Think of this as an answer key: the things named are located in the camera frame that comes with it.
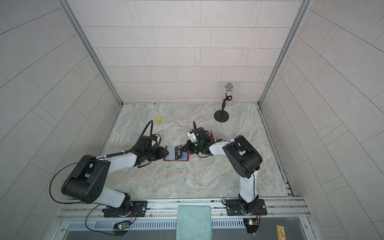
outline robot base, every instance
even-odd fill
[[[230,207],[229,209],[227,208],[227,214],[228,216],[249,216],[249,215],[252,215],[252,216],[256,216],[258,215],[257,211],[254,211],[253,213],[251,214],[244,214],[241,210],[240,210],[240,205],[239,205],[240,201],[238,199],[228,199],[227,200],[227,204],[230,205],[230,206],[234,206],[234,208]],[[260,214],[263,216],[263,215],[267,215],[267,211],[266,211],[266,208],[265,208],[265,203],[264,203],[264,200],[263,199],[259,199],[259,201],[257,201],[257,207],[256,207],[257,210],[260,211]]]
[[[137,212],[137,217],[144,217],[145,215],[145,212],[147,210],[147,204],[148,202],[147,201],[131,201],[132,202],[132,207],[134,207],[136,209],[136,212]],[[128,215],[124,216],[124,217],[131,217],[133,213],[133,216],[135,216],[135,212],[134,210],[131,211],[130,213],[128,213]],[[112,213],[112,212],[105,212],[104,213],[104,217],[121,217],[119,216],[118,214],[115,214],[115,213]]]

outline tiled wall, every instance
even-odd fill
[[[384,237],[383,16],[314,0],[262,105],[323,239]]]
[[[41,238],[53,174],[98,154],[118,109],[56,0],[0,1],[0,239]]]
[[[126,103],[258,101],[301,4],[68,2]]]

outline round black base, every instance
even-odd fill
[[[221,115],[221,110],[217,110],[214,117],[218,122],[226,122],[229,119],[229,114],[226,111],[223,111],[223,115]]]

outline teal towel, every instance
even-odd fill
[[[177,211],[176,240],[211,239],[211,207],[180,205]]]

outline marble floor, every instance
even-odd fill
[[[221,104],[126,104],[102,155],[129,149],[151,119],[153,133],[162,137],[161,146],[184,145],[195,121],[197,127],[214,131],[217,138],[243,135],[263,158],[257,176],[259,195],[287,196],[257,106],[233,103],[226,107],[230,116],[227,122],[214,119],[214,112],[220,108]],[[163,118],[161,122],[156,120],[158,116]],[[237,197],[239,178],[226,156],[199,158],[194,154],[188,162],[157,160],[140,169],[121,169],[107,176],[106,185],[127,192],[134,199]]]

